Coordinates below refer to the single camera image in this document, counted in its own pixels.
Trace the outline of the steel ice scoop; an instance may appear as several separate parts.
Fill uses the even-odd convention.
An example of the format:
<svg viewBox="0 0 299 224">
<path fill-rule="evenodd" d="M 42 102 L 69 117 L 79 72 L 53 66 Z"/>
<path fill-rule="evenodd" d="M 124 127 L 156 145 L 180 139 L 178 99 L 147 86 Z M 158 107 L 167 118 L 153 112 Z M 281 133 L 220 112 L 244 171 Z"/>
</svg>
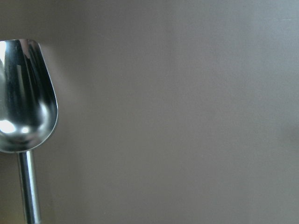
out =
<svg viewBox="0 0 299 224">
<path fill-rule="evenodd" d="M 33 150 L 51 136 L 57 118 L 57 99 L 40 45 L 31 39 L 1 41 L 0 150 L 17 155 L 27 224 L 42 222 Z"/>
</svg>

